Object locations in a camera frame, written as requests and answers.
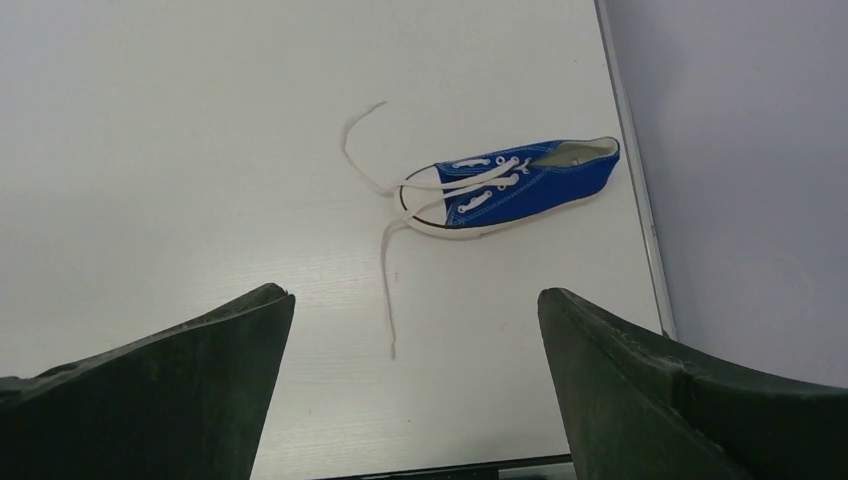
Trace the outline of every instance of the blue shoe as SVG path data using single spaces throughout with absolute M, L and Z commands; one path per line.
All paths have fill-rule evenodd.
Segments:
M 394 190 L 412 228 L 473 238 L 604 188 L 620 157 L 618 141 L 553 140 L 425 167 Z

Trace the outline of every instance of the white tabletop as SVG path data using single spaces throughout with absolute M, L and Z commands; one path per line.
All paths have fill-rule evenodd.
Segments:
M 595 4 L 0 4 L 0 372 L 30 376 L 264 282 L 297 296 L 254 478 L 566 453 L 536 318 L 562 286 L 654 331 L 625 156 L 595 200 L 473 241 L 403 230 L 383 183 L 621 138 Z

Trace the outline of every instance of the blue canvas fabric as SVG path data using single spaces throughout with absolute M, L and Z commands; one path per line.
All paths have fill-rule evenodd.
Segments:
M 586 163 L 566 167 L 534 166 L 566 140 L 553 140 L 521 147 L 500 150 L 469 159 L 488 159 L 487 165 L 457 167 L 457 162 L 437 163 L 442 183 L 453 182 L 465 177 L 485 173 L 495 167 L 495 159 L 518 157 L 521 162 L 529 159 L 527 172 L 518 172 L 518 183 L 505 188 L 484 187 L 479 190 L 446 200 L 447 228 L 467 228 L 494 225 L 535 215 L 567 202 L 579 200 L 598 193 L 607 183 L 613 168 L 620 158 L 617 150 L 613 155 L 600 157 Z M 516 173 L 510 171 L 504 176 Z M 479 207 L 460 213 L 460 205 L 468 205 L 472 198 L 491 191 L 491 197 Z

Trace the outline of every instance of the white shoelace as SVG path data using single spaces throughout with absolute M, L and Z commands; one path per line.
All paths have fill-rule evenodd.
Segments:
M 380 243 L 380 270 L 382 271 L 383 297 L 384 297 L 385 303 L 386 303 L 386 314 L 388 316 L 389 331 L 391 333 L 391 342 L 392 342 L 391 343 L 391 355 L 392 355 L 392 360 L 394 360 L 395 359 L 395 344 L 397 343 L 397 334 L 395 333 L 395 322 L 394 322 L 394 318 L 392 316 L 392 302 L 391 302 L 391 299 L 389 298 L 389 280 L 388 280 L 388 276 L 386 275 L 386 249 L 388 247 L 389 237 L 391 236 L 393 228 L 396 225 L 400 225 L 400 224 L 405 223 L 407 220 L 411 219 L 416 214 L 418 214 L 421 210 L 429 207 L 430 205 L 433 205 L 434 203 L 446 200 L 448 198 L 457 197 L 457 196 L 460 196 L 460 195 L 465 195 L 466 193 L 473 192 L 473 191 L 478 190 L 478 189 L 483 188 L 483 187 L 496 186 L 496 187 L 498 187 L 498 190 L 504 190 L 504 189 L 506 189 L 506 187 L 515 185 L 516 183 L 518 183 L 518 180 L 519 180 L 518 174 L 512 174 L 508 177 L 501 177 L 501 175 L 504 175 L 505 173 L 507 173 L 507 172 L 509 172 L 510 170 L 513 170 L 513 169 L 519 170 L 523 173 L 528 173 L 527 164 L 529 163 L 530 160 L 527 159 L 527 160 L 524 161 L 524 163 L 522 165 L 519 165 L 520 159 L 518 157 L 512 157 L 509 160 L 505 159 L 504 157 L 498 157 L 496 159 L 496 163 L 498 164 L 497 167 L 489 170 L 488 172 L 481 173 L 479 175 L 474 175 L 472 177 L 464 178 L 462 180 L 457 180 L 455 182 L 432 183 L 431 184 L 431 183 L 410 182 L 408 180 L 404 180 L 404 181 L 395 183 L 395 184 L 391 185 L 390 187 L 383 187 L 383 186 L 379 185 L 377 182 L 375 182 L 371 177 L 369 177 L 364 171 L 362 171 L 362 169 L 360 169 L 356 165 L 356 163 L 353 161 L 353 159 L 350 158 L 350 154 L 348 154 L 348 151 L 347 151 L 347 139 L 348 139 L 348 136 L 350 135 L 350 131 L 353 129 L 354 126 L 356 126 L 357 123 L 359 123 L 360 120 L 367 117 L 372 112 L 374 112 L 374 110 L 382 107 L 386 103 L 387 102 L 385 102 L 385 101 L 376 103 L 376 104 L 368 107 L 361 114 L 351 118 L 350 120 L 347 121 L 347 123 L 345 123 L 344 127 L 342 128 L 342 137 L 341 137 L 340 147 L 341 147 L 342 153 L 344 154 L 348 163 L 350 163 L 350 166 L 352 166 L 353 169 L 356 170 L 356 173 L 358 173 L 360 178 L 362 178 L 362 180 L 365 182 L 365 184 L 368 185 L 368 188 L 370 188 L 374 193 L 381 195 L 381 196 L 384 196 L 384 197 L 393 196 L 395 191 L 397 191 L 401 187 L 418 188 L 418 189 L 421 189 L 421 190 L 433 190 L 433 191 L 440 192 L 437 196 L 434 196 L 431 199 L 425 200 L 423 202 L 420 202 L 417 205 L 411 206 L 410 208 L 408 208 L 406 210 L 406 212 L 404 212 L 403 214 L 400 214 L 397 219 L 390 222 L 388 225 L 386 225 L 386 228 L 383 229 L 382 241 Z M 489 164 L 489 159 L 475 158 L 475 159 L 462 160 L 460 162 L 455 163 L 454 166 L 456 166 L 456 167 L 469 167 L 469 166 L 488 165 L 488 164 Z M 449 192 L 449 193 L 444 193 L 445 190 L 452 190 L 452 191 Z M 482 204 L 485 200 L 487 200 L 489 197 L 491 197 L 491 195 L 492 195 L 491 191 L 487 191 L 483 195 L 472 198 L 467 205 L 463 205 L 463 206 L 459 207 L 461 209 L 460 213 L 465 213 L 465 211 L 467 211 L 467 210 L 471 210 L 472 208 L 476 208 L 477 206 Z

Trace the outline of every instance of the white rubber toe cap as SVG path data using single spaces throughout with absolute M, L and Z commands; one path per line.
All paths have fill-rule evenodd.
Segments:
M 407 180 L 415 183 L 426 185 L 438 185 L 442 183 L 439 179 L 439 171 L 436 167 L 427 167 L 423 170 L 413 173 Z M 396 196 L 396 205 L 398 213 L 404 214 L 409 208 L 414 208 L 417 205 L 425 203 L 431 199 L 438 198 L 443 192 L 441 190 L 423 190 L 414 187 L 401 187 L 398 189 Z M 448 212 L 444 200 L 439 200 L 432 205 L 428 205 L 423 210 L 415 214 L 413 221 L 424 222 L 437 227 L 443 227 L 447 222 Z

